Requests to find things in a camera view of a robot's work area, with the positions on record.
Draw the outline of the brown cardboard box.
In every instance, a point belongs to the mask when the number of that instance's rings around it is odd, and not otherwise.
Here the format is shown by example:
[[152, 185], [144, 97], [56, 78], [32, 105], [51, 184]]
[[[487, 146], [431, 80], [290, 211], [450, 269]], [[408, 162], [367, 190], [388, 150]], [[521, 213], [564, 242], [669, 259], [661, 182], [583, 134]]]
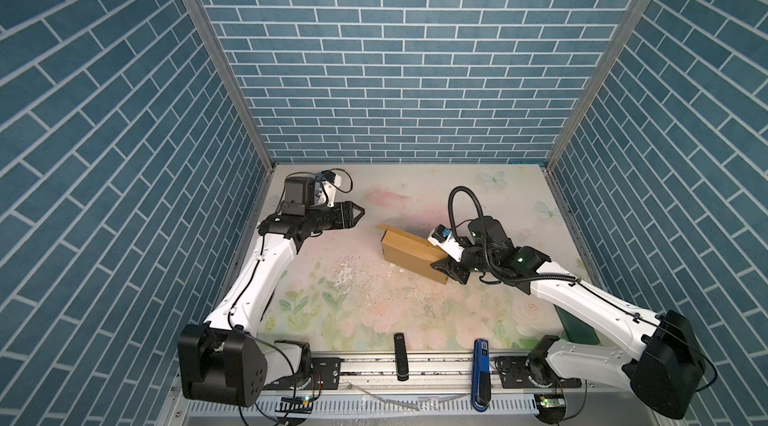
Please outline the brown cardboard box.
[[383, 232], [380, 244], [386, 261], [433, 282], [447, 283], [448, 276], [432, 267], [433, 263], [448, 257], [442, 249], [386, 224], [380, 224], [377, 228]]

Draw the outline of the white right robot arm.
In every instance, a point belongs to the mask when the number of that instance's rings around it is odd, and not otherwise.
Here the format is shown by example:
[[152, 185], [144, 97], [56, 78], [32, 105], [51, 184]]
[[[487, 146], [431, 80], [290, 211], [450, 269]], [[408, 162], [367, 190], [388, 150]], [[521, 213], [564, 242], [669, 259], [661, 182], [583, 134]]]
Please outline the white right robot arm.
[[516, 288], [610, 340], [609, 346], [599, 346], [544, 336], [524, 363], [536, 386], [557, 387], [567, 380], [604, 384], [629, 391], [652, 411], [680, 420], [694, 396], [718, 381], [714, 363], [684, 315], [656, 313], [623, 301], [543, 252], [516, 246], [466, 186], [450, 191], [447, 212], [448, 225], [436, 226], [428, 238], [447, 255], [432, 263], [434, 270], [460, 284], [478, 273], [483, 284]]

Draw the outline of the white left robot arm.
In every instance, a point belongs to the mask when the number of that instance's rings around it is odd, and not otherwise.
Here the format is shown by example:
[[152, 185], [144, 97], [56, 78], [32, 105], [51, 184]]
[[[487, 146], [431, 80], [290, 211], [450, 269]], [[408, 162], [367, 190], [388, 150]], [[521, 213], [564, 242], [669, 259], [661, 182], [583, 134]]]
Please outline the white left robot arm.
[[252, 250], [229, 291], [200, 323], [188, 324], [178, 343], [182, 393], [189, 400], [253, 406], [262, 390], [285, 380], [297, 388], [312, 373], [305, 342], [258, 338], [278, 282], [304, 243], [327, 231], [354, 228], [365, 211], [336, 195], [354, 188], [340, 168], [292, 173], [278, 206], [257, 226]]

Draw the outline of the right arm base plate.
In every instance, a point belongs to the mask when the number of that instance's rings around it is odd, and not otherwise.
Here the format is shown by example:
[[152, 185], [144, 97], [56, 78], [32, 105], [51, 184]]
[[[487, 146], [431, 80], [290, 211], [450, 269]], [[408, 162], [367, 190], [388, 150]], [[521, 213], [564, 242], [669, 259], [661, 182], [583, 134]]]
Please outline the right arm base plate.
[[499, 356], [492, 361], [492, 366], [505, 389], [579, 389], [583, 387], [581, 380], [560, 378], [546, 362], [530, 359], [527, 356]]

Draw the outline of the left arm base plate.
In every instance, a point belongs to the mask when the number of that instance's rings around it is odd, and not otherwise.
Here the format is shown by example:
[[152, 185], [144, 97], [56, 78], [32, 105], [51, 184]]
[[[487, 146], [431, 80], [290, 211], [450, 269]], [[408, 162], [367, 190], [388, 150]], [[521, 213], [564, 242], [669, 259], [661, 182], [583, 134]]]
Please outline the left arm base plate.
[[[321, 357], [312, 359], [312, 369], [317, 370], [320, 373], [324, 391], [338, 389], [341, 364], [342, 361], [338, 357]], [[273, 381], [272, 383], [266, 384], [265, 389], [292, 391], [294, 389], [294, 383], [290, 377], [283, 377]]]

